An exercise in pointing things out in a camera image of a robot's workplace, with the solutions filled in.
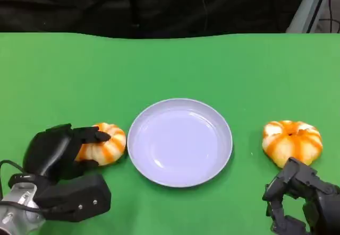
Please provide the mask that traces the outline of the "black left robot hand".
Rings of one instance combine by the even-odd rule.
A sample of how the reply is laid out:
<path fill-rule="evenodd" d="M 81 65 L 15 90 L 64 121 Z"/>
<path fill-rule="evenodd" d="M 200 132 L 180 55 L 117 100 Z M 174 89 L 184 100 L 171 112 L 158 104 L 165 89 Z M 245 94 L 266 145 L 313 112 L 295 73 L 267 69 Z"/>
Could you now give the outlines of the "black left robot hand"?
<path fill-rule="evenodd" d="M 73 179 L 99 166 L 98 161 L 77 161 L 84 144 L 106 142 L 111 137 L 99 127 L 72 128 L 58 125 L 37 133 L 23 158 L 26 173 L 47 177 L 52 182 Z"/>

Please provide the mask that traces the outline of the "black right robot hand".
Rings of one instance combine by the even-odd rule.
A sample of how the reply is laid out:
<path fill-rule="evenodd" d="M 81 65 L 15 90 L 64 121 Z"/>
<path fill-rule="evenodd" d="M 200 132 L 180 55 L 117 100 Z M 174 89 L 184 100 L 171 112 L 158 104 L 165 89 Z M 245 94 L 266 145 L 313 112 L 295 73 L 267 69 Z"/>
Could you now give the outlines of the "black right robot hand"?
<path fill-rule="evenodd" d="M 283 197 L 305 199 L 303 213 L 307 223 L 285 215 Z M 262 200 L 267 202 L 266 215 L 275 234 L 339 234 L 339 187 L 324 182 L 317 171 L 295 158 L 265 186 Z"/>

